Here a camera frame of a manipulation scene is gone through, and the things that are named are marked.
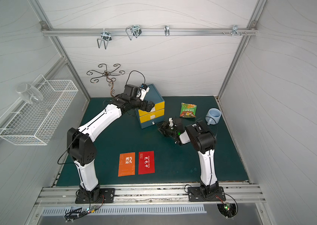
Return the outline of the teal drawer cabinet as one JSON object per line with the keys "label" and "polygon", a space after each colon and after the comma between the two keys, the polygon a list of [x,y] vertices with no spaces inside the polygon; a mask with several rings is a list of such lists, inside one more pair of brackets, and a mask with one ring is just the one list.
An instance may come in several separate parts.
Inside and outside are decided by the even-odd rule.
{"label": "teal drawer cabinet", "polygon": [[[163,99],[163,97],[161,96],[161,94],[158,92],[158,90],[156,89],[154,84],[149,84],[148,87],[150,88],[149,92],[146,94],[145,96],[145,100],[147,101],[152,101],[153,103],[160,103],[162,101],[165,101]],[[138,118],[138,121],[140,123],[139,120],[139,114],[138,114],[138,109],[136,109],[136,116]],[[161,116],[159,118],[153,119],[151,121],[145,122],[145,123],[140,123],[140,127],[141,129],[147,128],[149,126],[155,125],[159,122],[163,122],[164,121],[164,116]]]}

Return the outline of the orange postcard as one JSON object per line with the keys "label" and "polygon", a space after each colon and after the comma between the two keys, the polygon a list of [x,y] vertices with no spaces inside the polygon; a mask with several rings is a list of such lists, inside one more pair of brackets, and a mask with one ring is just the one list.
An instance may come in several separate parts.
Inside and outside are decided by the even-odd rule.
{"label": "orange postcard", "polygon": [[135,175],[135,153],[120,154],[118,176],[131,176]]}

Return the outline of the red postcard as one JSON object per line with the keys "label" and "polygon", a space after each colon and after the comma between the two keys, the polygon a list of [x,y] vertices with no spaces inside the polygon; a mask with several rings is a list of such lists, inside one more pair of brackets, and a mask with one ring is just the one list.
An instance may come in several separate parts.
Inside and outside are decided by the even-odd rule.
{"label": "red postcard", "polygon": [[154,151],[139,152],[138,174],[155,173]]}

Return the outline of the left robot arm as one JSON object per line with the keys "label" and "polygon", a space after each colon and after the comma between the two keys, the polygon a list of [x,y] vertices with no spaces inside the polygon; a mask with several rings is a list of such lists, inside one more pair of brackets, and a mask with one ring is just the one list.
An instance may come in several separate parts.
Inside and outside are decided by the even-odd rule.
{"label": "left robot arm", "polygon": [[79,128],[70,128],[67,132],[67,151],[76,165],[81,191],[88,196],[99,193],[100,185],[96,176],[94,161],[97,149],[96,138],[115,120],[126,112],[139,109],[150,112],[155,104],[145,100],[150,88],[146,84],[137,87],[127,84],[124,92],[116,95],[109,104],[93,119]]}

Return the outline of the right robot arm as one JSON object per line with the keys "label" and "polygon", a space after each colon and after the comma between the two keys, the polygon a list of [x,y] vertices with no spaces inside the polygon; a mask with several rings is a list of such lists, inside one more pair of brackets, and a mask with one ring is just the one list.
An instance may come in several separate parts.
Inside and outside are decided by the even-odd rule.
{"label": "right robot arm", "polygon": [[183,126],[179,118],[169,118],[158,124],[158,131],[165,137],[172,137],[175,143],[191,143],[199,156],[201,176],[200,192],[204,198],[219,191],[219,184],[214,166],[216,138],[204,121]]}

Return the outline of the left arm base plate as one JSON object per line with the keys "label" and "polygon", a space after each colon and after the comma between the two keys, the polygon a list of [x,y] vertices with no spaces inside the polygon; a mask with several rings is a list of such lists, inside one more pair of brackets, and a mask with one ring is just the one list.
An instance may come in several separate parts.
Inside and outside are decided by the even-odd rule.
{"label": "left arm base plate", "polygon": [[76,204],[113,203],[115,188],[96,188],[87,191],[80,187],[76,193]]}

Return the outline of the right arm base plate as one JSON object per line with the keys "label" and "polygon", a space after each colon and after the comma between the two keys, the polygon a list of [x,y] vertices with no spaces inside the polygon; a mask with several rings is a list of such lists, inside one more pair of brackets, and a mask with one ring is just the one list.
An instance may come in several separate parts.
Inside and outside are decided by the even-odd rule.
{"label": "right arm base plate", "polygon": [[223,187],[218,187],[214,191],[205,193],[200,187],[188,187],[188,200],[190,202],[221,202],[226,201],[226,196]]}

